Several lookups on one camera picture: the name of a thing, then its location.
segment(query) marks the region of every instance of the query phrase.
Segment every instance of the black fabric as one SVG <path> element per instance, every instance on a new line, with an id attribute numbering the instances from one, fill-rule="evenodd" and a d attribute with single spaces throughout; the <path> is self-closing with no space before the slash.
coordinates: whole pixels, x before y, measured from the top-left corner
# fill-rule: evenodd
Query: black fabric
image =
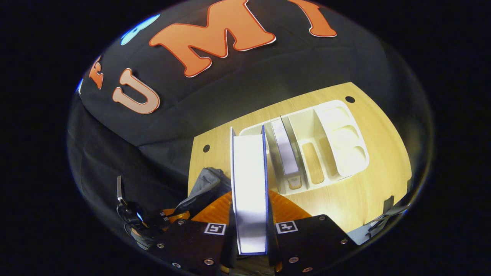
<path id="1" fill-rule="evenodd" d="M 89 207 L 111 231 L 127 243 L 124 222 L 116 213 L 116 178 L 122 176 L 125 196 L 147 210 L 174 208 L 186 198 L 187 187 L 160 177 L 138 149 L 99 123 L 73 98 L 67 149 L 76 185 Z M 100 225 L 93 225 L 97 231 Z"/>
<path id="2" fill-rule="evenodd" d="M 419 87 L 411 84 L 414 80 L 405 72 L 406 65 L 388 53 L 390 49 L 378 38 L 328 8 L 320 12 L 338 35 L 320 38 L 309 33 L 309 21 L 296 4 L 249 1 L 247 7 L 276 41 L 239 52 L 233 49 L 229 33 L 228 57 L 196 50 L 213 64 L 193 78 L 184 75 L 181 62 L 164 47 L 148 45 L 153 35 L 172 23 L 205 26 L 208 7 L 214 2 L 184 2 L 160 12 L 129 43 L 122 46 L 116 39 L 100 59 L 101 90 L 88 78 L 88 71 L 84 78 L 81 97 L 87 110 L 139 147 L 160 171 L 185 182 L 194 136 L 279 101 L 346 82 L 367 93 L 407 140 L 404 135 L 410 131 L 405 131 L 404 118 L 413 111 L 412 93 Z M 128 67 L 159 94 L 161 105 L 153 113 L 138 114 L 112 100 L 114 89 L 121 86 L 119 76 Z M 144 102 L 132 88 L 123 89 Z"/>

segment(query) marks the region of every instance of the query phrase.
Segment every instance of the orange part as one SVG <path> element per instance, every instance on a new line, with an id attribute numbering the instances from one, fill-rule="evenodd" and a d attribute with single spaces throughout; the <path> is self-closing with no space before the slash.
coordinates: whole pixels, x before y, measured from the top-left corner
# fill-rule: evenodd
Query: orange part
<path id="1" fill-rule="evenodd" d="M 123 89 L 120 87 L 116 87 L 114 92 L 112 93 L 112 100 L 121 103 L 127 108 L 140 113 L 140 114 L 149 114 L 155 111 L 160 105 L 160 98 L 158 94 L 151 89 L 148 85 L 144 84 L 142 81 L 133 76 L 133 71 L 131 68 L 126 68 L 121 76 L 119 77 L 119 83 L 121 85 L 128 85 L 132 87 L 134 90 L 140 92 L 147 101 L 145 103 L 139 103 L 128 95 L 123 93 Z"/>
<path id="2" fill-rule="evenodd" d="M 322 15 L 322 13 L 319 11 L 318 5 L 304 0 L 288 1 L 297 4 L 305 13 L 310 21 L 310 25 L 312 26 L 309 29 L 309 32 L 312 35 L 323 37 L 334 37 L 337 35 L 336 31 L 329 26 L 329 23 L 324 18 L 324 15 Z"/>
<path id="3" fill-rule="evenodd" d="M 200 57 L 200 49 L 224 58 L 228 55 L 227 31 L 234 37 L 234 49 L 246 51 L 272 43 L 274 34 L 266 32 L 246 6 L 248 0 L 223 0 L 208 8 L 206 27 L 172 24 L 159 31 L 148 44 L 167 48 L 186 68 L 184 75 L 194 77 L 208 69 L 212 60 Z"/>
<path id="4" fill-rule="evenodd" d="M 91 78 L 95 84 L 97 85 L 97 88 L 100 90 L 102 88 L 102 81 L 104 80 L 104 74 L 99 72 L 101 71 L 101 64 L 99 63 L 99 60 L 101 59 L 101 56 L 99 56 L 92 67 L 90 68 L 89 72 L 89 78 Z"/>
<path id="5" fill-rule="evenodd" d="M 311 215 L 286 197 L 269 190 L 271 207 L 273 209 L 273 222 L 294 221 L 309 218 Z M 194 216 L 192 221 L 224 223 L 228 225 L 228 216 L 232 204 L 232 192 L 222 195 L 220 198 L 206 206 Z"/>

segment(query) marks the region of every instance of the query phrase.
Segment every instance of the white book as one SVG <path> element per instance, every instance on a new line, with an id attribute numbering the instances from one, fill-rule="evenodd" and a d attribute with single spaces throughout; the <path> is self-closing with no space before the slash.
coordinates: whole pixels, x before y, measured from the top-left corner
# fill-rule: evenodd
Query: white book
<path id="1" fill-rule="evenodd" d="M 232 204 L 240 255 L 267 253 L 268 183 L 266 137 L 235 136 L 230 128 Z"/>

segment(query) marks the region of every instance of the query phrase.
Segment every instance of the wooden board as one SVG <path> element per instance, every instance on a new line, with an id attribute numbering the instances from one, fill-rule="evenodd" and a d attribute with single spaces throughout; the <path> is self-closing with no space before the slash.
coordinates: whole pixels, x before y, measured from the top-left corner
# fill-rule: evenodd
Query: wooden board
<path id="1" fill-rule="evenodd" d="M 324 174 L 322 173 L 321 162 L 315 152 L 314 144 L 306 143 L 302 145 L 303 154 L 307 161 L 307 173 L 310 176 L 310 181 L 313 184 L 319 184 L 324 181 Z"/>
<path id="2" fill-rule="evenodd" d="M 355 102 L 348 103 L 347 96 L 353 97 Z M 204 167 L 220 168 L 230 177 L 230 127 L 238 134 L 252 125 L 332 100 L 341 100 L 348 105 L 365 140 L 370 163 L 352 177 L 286 197 L 313 216 L 328 215 L 345 232 L 375 219 L 382 214 L 384 200 L 394 196 L 394 202 L 397 202 L 406 194 L 411 167 L 406 148 L 393 124 L 353 83 L 319 89 L 276 103 L 196 136 L 191 152 L 188 194 Z M 207 144 L 210 150 L 203 152 Z"/>

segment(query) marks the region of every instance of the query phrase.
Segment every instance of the white plastic tray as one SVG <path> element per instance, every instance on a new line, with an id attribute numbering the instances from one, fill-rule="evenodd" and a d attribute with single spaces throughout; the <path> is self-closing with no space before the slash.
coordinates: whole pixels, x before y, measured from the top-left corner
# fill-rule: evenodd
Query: white plastic tray
<path id="1" fill-rule="evenodd" d="M 299 189 L 290 189 L 288 183 L 278 182 L 280 194 L 301 193 L 317 189 L 365 170 L 370 162 L 368 150 L 361 131 L 348 106 L 339 100 L 329 101 L 317 106 L 281 116 L 290 120 L 297 139 L 308 183 Z M 261 133 L 262 122 L 243 129 L 239 135 Z M 313 184 L 302 146 L 312 143 L 319 159 L 324 180 Z"/>

